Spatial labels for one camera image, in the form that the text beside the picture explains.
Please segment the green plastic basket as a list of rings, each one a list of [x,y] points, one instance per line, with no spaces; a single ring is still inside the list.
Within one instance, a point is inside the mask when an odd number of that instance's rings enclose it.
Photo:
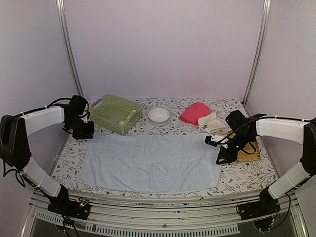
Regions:
[[[125,119],[132,110],[137,111],[134,124],[118,125],[118,122]],[[89,111],[90,118],[95,124],[119,135],[126,135],[142,117],[143,105],[119,96],[106,94],[91,102]]]

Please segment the green crocodile pattern towel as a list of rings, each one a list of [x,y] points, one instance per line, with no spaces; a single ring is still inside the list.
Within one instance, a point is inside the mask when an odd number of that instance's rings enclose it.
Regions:
[[[118,125],[123,126],[126,124],[129,124],[129,125],[134,124],[133,121],[136,116],[136,113],[137,113],[136,110],[132,110],[125,119],[118,122]]]

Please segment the light blue towel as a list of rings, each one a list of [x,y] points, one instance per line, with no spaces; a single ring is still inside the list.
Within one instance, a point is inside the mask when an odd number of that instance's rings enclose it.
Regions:
[[[179,194],[215,188],[219,148],[206,135],[97,135],[87,142],[77,181],[106,189]]]

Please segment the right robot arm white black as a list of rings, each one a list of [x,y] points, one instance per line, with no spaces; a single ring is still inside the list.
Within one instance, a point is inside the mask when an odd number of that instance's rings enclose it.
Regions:
[[[259,215],[266,215],[274,208],[275,202],[292,189],[297,189],[316,174],[316,120],[285,118],[255,114],[245,117],[239,110],[226,117],[226,123],[234,137],[210,136],[205,142],[212,146],[220,146],[217,164],[236,161],[237,153],[256,137],[274,137],[288,140],[303,146],[302,156],[298,163],[291,167],[274,183],[260,194],[260,201],[255,205]]]

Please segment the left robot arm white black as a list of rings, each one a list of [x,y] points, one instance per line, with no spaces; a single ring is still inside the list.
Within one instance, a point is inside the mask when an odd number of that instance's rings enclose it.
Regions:
[[[62,214],[70,214],[73,203],[62,194],[67,189],[53,180],[32,157],[29,137],[53,125],[63,124],[63,131],[76,140],[93,138],[94,122],[89,119],[89,103],[79,95],[67,98],[68,104],[59,98],[47,106],[21,112],[17,115],[5,115],[0,120],[0,158],[4,167],[3,176],[14,172],[22,187],[26,183],[42,190],[54,200],[54,206]]]

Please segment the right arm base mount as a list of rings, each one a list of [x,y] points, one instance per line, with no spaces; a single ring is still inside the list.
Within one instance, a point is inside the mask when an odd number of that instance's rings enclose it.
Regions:
[[[272,230],[275,222],[278,220],[281,207],[278,199],[260,198],[258,201],[241,201],[236,206],[236,212],[241,220],[250,220],[259,217],[268,216],[264,219],[258,219],[253,222],[256,230],[268,232]]]

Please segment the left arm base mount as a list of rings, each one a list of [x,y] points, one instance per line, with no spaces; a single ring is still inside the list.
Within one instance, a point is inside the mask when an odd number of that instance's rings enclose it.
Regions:
[[[76,200],[70,200],[68,197],[57,200],[56,197],[49,197],[48,211],[61,214],[66,217],[73,217],[81,220],[87,220],[90,214],[91,206],[89,199],[79,197]]]

